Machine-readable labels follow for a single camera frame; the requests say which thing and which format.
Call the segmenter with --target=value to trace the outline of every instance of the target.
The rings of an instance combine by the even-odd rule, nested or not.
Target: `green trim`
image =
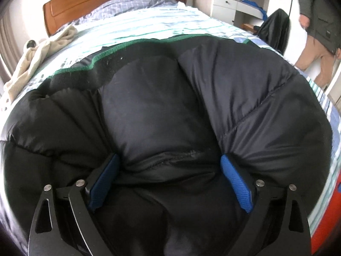
[[[93,57],[91,64],[87,65],[87,66],[80,66],[80,67],[68,67],[68,68],[62,68],[62,69],[58,69],[57,71],[55,71],[52,76],[57,75],[57,74],[61,74],[61,73],[66,73],[66,72],[74,72],[74,71],[87,71],[90,69],[93,69],[93,66],[95,65],[95,63],[101,59],[103,59],[104,57],[116,53],[119,50],[122,50],[128,46],[131,46],[133,44],[136,43],[141,43],[141,42],[152,42],[152,43],[156,43],[156,42],[175,42],[178,40],[182,40],[182,39],[187,39],[187,38],[191,38],[191,37],[197,37],[197,36],[211,36],[211,37],[217,37],[217,36],[213,36],[210,34],[193,34],[193,35],[177,35],[174,37],[170,37],[170,38],[166,38],[166,39],[135,39],[132,41],[128,41],[128,42],[124,42],[121,44],[117,44],[115,45],[113,48],[110,48],[109,50],[104,51],[103,53],[100,53],[98,55],[96,55],[95,57]]]

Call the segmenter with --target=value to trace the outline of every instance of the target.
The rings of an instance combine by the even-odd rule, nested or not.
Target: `hand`
[[[308,17],[306,17],[305,15],[301,14],[299,16],[299,23],[301,24],[301,27],[303,29],[306,29],[310,25],[310,19]]]
[[[338,50],[336,51],[336,57],[338,58],[338,60],[341,60],[341,49],[338,48]]]

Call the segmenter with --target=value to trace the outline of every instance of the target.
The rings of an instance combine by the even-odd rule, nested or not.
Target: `tan trousers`
[[[324,89],[331,82],[335,56],[321,42],[308,35],[306,46],[295,65],[305,71],[318,58],[321,58],[321,72],[316,77],[315,83]]]

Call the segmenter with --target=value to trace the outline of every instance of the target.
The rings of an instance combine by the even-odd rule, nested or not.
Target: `silver screw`
[[[264,183],[263,180],[258,179],[258,180],[256,181],[256,185],[259,186],[259,187],[263,187],[263,186],[265,186],[265,183]]]
[[[44,187],[44,191],[49,191],[50,189],[52,189],[52,186],[51,185],[46,185]]]
[[[291,189],[292,191],[296,191],[297,187],[294,184],[290,184],[289,189]]]
[[[76,186],[78,186],[78,187],[81,187],[81,186],[83,186],[84,184],[85,184],[85,181],[84,181],[83,179],[78,180],[78,181],[76,182]]]

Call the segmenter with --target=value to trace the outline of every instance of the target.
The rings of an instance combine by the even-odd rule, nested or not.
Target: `red object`
[[[314,254],[328,239],[338,221],[341,220],[341,172],[336,182],[329,205],[311,238],[311,251]]]

